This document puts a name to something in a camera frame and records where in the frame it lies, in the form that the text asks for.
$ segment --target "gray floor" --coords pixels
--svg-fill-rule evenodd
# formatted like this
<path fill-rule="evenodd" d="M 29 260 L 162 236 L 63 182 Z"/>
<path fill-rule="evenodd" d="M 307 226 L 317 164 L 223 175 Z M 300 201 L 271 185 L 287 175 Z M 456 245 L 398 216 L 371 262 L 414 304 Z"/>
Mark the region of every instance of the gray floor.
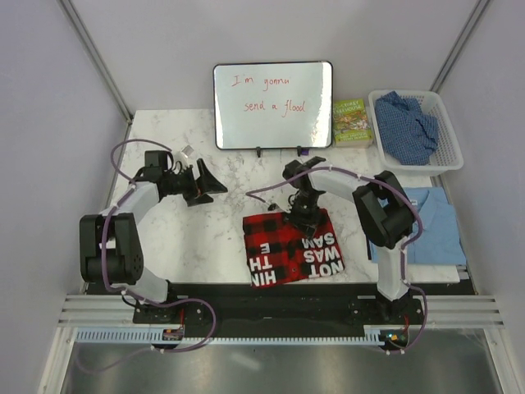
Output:
<path fill-rule="evenodd" d="M 141 346 L 81 345 L 97 368 Z M 501 392 L 482 332 L 427 331 L 406 355 L 356 346 L 208 346 L 145 353 L 95 376 L 70 366 L 64 393 L 477 393 Z"/>

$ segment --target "blue cloth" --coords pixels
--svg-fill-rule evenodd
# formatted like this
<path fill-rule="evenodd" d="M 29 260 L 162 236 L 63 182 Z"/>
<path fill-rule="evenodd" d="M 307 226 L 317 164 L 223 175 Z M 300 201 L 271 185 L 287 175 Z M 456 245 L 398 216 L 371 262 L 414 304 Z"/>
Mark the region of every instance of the blue cloth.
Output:
<path fill-rule="evenodd" d="M 423 233 L 407 250 L 408 264 L 421 265 L 465 265 L 467 260 L 459 243 L 456 212 L 449 204 L 441 187 L 406 188 L 404 192 L 419 212 L 423 222 Z M 418 224 L 413 225 L 413 235 Z M 372 261 L 377 262 L 375 245 Z"/>
<path fill-rule="evenodd" d="M 395 91 L 378 98 L 374 107 L 385 152 L 405 166 L 428 164 L 437 149 L 437 119 L 425 115 L 415 98 L 401 98 Z"/>

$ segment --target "robotic arm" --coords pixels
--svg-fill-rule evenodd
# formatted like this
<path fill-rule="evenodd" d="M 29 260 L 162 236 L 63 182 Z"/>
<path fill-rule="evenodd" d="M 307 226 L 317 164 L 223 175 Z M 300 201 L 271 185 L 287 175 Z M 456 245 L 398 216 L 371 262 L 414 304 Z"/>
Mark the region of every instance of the robotic arm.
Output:
<path fill-rule="evenodd" d="M 188 165 L 186 159 L 185 149 L 175 155 L 164 150 L 147 151 L 144 167 L 139 169 L 134 177 L 135 184 L 130 186 L 135 192 L 110 218 L 107 237 L 111 240 L 107 243 L 109 282 L 159 303 L 167 299 L 169 282 L 144 266 L 137 224 L 168 195 L 182 195 L 188 206 L 193 207 L 211 203 L 210 194 L 228 191 L 201 158 L 197 160 L 200 177 L 195 180 L 193 166 Z M 103 282 L 101 242 L 109 211 L 108 208 L 80 219 L 80 272 L 86 282 Z"/>
<path fill-rule="evenodd" d="M 282 175 L 289 180 L 324 161 L 324 158 L 319 157 L 311 158 L 306 163 L 294 160 L 285 166 Z M 406 197 L 391 172 L 384 171 L 375 179 Z M 353 179 L 340 172 L 310 172 L 292 181 L 291 185 L 298 192 L 286 218 L 307 236 L 313 236 L 321 217 L 317 206 L 320 195 L 329 192 L 353 202 L 365 236 L 377 246 L 377 290 L 387 302 L 399 300 L 407 293 L 408 287 L 402 277 L 404 267 L 399 258 L 400 246 L 406 241 L 405 237 L 412 233 L 415 218 L 398 196 L 377 184 Z M 380 200 L 386 200 L 386 204 L 381 204 Z"/>

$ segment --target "dark blue checkered cloth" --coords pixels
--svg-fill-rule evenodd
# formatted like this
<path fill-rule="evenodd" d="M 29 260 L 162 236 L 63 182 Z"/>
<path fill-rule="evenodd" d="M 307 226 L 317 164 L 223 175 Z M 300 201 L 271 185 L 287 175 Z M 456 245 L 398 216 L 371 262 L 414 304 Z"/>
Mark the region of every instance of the dark blue checkered cloth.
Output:
<path fill-rule="evenodd" d="M 415 98 L 390 92 L 375 103 L 383 149 L 405 166 L 424 166 L 436 152 L 437 119 L 425 115 Z"/>

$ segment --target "folded clothing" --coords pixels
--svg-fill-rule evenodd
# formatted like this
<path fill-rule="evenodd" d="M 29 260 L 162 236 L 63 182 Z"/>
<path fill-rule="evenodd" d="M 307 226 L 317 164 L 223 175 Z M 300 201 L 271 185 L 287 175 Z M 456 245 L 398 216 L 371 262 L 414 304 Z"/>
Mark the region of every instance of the folded clothing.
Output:
<path fill-rule="evenodd" d="M 425 115 L 415 98 L 392 91 L 374 103 L 383 149 L 405 166 L 424 166 L 436 152 L 439 127 Z"/>
<path fill-rule="evenodd" d="M 459 242 L 454 206 L 449 204 L 441 187 L 405 188 L 404 192 L 419 212 L 423 233 L 407 249 L 407 263 L 421 265 L 465 265 L 467 259 Z M 418 232 L 413 225 L 412 236 Z M 377 261 L 371 244 L 372 261 Z"/>
<path fill-rule="evenodd" d="M 328 212 L 310 239 L 284 213 L 243 218 L 246 263 L 252 287 L 270 287 L 343 272 L 345 265 Z"/>

